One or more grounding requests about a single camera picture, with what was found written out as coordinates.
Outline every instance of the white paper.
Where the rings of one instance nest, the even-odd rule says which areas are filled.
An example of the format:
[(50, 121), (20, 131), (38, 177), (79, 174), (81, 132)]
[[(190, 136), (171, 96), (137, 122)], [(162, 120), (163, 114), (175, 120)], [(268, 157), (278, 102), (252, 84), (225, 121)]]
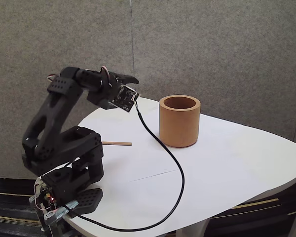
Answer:
[[(158, 110), (143, 115), (158, 135)], [(97, 119), (84, 126), (99, 132), (102, 140), (132, 142), (104, 146), (104, 177), (96, 184), (104, 196), (95, 212), (86, 216), (117, 228), (154, 224), (171, 210), (180, 188), (181, 175), (172, 158), (148, 134), (139, 119), (112, 122)], [(135, 233), (120, 233), (71, 220), (90, 236), (152, 237), (202, 221), (236, 206), (270, 188), (256, 177), (235, 149), (234, 138), (244, 126), (201, 115), (200, 134), (188, 148), (170, 148), (185, 173), (185, 190), (173, 215), (160, 226)]]

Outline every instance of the wooden stick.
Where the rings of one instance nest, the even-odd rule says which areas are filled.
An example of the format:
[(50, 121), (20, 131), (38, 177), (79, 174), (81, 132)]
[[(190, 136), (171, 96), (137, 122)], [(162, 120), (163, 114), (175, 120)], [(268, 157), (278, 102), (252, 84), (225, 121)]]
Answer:
[(102, 142), (102, 145), (132, 146), (132, 142)]

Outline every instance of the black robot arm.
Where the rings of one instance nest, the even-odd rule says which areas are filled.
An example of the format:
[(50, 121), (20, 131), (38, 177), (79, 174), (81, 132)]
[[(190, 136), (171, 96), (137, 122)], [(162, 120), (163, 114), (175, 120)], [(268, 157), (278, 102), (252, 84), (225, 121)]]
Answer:
[[(61, 129), (83, 90), (88, 90), (87, 100), (94, 105), (103, 109), (120, 107), (129, 112), (139, 95), (125, 86), (126, 83), (138, 83), (138, 80), (132, 76), (109, 72), (105, 67), (99, 72), (67, 67), (61, 71), (60, 76), (54, 76), (47, 89), (49, 95), (23, 136), (24, 166), (40, 176), (80, 157), (72, 164), (72, 168), (59, 169), (54, 176), (44, 175), (45, 182), (57, 189), (61, 184), (71, 185), (71, 193), (77, 193), (99, 181), (103, 176), (101, 136), (79, 126), (65, 132), (61, 132)], [(55, 196), (63, 203), (74, 198), (61, 194)]]

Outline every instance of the cylindrical container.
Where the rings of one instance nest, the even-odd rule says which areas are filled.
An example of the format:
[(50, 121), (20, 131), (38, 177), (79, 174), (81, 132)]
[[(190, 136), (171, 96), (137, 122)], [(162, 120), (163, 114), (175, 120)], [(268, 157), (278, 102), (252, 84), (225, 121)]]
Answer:
[(171, 147), (188, 147), (198, 138), (201, 102), (188, 95), (170, 95), (159, 101), (160, 140)]

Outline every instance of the black cable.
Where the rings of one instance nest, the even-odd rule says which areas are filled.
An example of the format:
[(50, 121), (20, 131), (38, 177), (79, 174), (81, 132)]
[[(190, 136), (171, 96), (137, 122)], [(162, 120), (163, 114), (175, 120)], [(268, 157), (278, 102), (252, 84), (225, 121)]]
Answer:
[(74, 211), (72, 211), (70, 208), (68, 208), (66, 205), (64, 205), (64, 207), (69, 211), (69, 213), (77, 216), (77, 217), (80, 217), (81, 219), (83, 220), (86, 220), (86, 221), (89, 221), (93, 224), (96, 224), (98, 226), (101, 226), (103, 228), (106, 228), (106, 229), (109, 229), (109, 230), (112, 230), (112, 231), (119, 231), (119, 232), (136, 232), (136, 231), (144, 231), (144, 230), (148, 230), (148, 229), (151, 229), (153, 227), (156, 227), (158, 225), (160, 225), (161, 223), (163, 223), (165, 220), (167, 220), (169, 218), (169, 216), (171, 216), (171, 214), (174, 212), (174, 210), (177, 208), (180, 200), (181, 200), (181, 197), (182, 197), (182, 194), (183, 194), (183, 190), (184, 190), (184, 184), (185, 184), (185, 178), (184, 178), (184, 173), (183, 173), (183, 170), (182, 170), (182, 167), (180, 166), (178, 160), (174, 157), (174, 155), (171, 153), (171, 151), (169, 151), (169, 149), (159, 140), (159, 138), (157, 138), (153, 132), (150, 131), (150, 129), (147, 127), (147, 125), (145, 124), (144, 120), (143, 120), (143, 117), (141, 115), (141, 113), (139, 112), (138, 110), (138, 105), (137, 105), (137, 102), (135, 101), (135, 106), (136, 106), (136, 110), (137, 110), (137, 113), (138, 113), (138, 117), (140, 119), (140, 121), (142, 122), (143, 126), (145, 127), (145, 129), (150, 133), (151, 136), (153, 136), (153, 138), (169, 153), (169, 155), (172, 157), (172, 159), (174, 160), (174, 162), (177, 164), (179, 170), (180, 170), (180, 173), (182, 175), (182, 185), (181, 185), (181, 191), (180, 191), (180, 194), (179, 194), (179, 197), (178, 197), (178, 200), (176, 202), (176, 204), (174, 205), (174, 207), (172, 208), (172, 210), (168, 213), (168, 215), (166, 215), (161, 221), (151, 225), (151, 226), (147, 226), (147, 227), (143, 227), (143, 228), (137, 228), (137, 229), (119, 229), (119, 228), (114, 228), (114, 227), (111, 227), (111, 226), (107, 226), (107, 225), (104, 225), (100, 222), (97, 222), (97, 221), (94, 221), (94, 220), (91, 220), (87, 217), (84, 217), (84, 216), (81, 216), (77, 213), (75, 213)]

